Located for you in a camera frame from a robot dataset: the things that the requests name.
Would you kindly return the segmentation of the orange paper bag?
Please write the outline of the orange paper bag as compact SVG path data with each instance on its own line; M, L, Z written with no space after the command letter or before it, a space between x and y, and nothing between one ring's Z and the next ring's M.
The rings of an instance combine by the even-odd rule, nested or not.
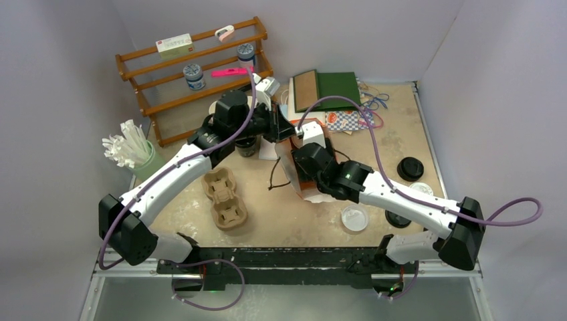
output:
M311 203L333 202L335 199L320 192L317 183L294 160L292 153L300 149L302 140L298 137L288 138L275 144L279 165L290 182L290 185L300 198Z

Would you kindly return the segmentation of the pulp cup carrier tray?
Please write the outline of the pulp cup carrier tray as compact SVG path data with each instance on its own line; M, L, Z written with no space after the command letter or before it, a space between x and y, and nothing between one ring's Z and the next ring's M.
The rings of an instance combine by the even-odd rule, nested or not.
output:
M217 167L202 176L201 184L212 202L211 215L218 229L232 230L247 221L249 213L237 194L237 182L231 169Z

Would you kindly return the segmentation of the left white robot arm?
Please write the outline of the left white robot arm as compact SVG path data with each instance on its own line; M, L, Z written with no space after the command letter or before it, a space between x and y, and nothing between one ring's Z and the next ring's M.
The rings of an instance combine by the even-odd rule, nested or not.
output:
M296 127L281 114L278 104L258 92L252 97L239 90L226 92L214 112L167 164L135 189L120 197L106 195L98 205L98 255L101 269L108 247L118 253L118 263L138 265L153 257L173 264L182 273L194 272L199 255L187 236L152 232L158 214L188 185L214 169L235 150L239 140L258 136L281 142L296 135Z

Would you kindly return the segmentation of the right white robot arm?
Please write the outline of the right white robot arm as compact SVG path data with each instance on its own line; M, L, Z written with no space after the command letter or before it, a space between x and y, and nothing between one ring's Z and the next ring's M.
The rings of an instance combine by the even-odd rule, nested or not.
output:
M465 271L474 269L485 233L479 220L479 202L462 201L422 193L408 186L386 181L382 173L354 160L338 163L332 153L316 143L291 152L299 170L316 184L317 190L341 201L372 205L418 223L424 232L385 237L375 262L384 272L400 264L438 257Z

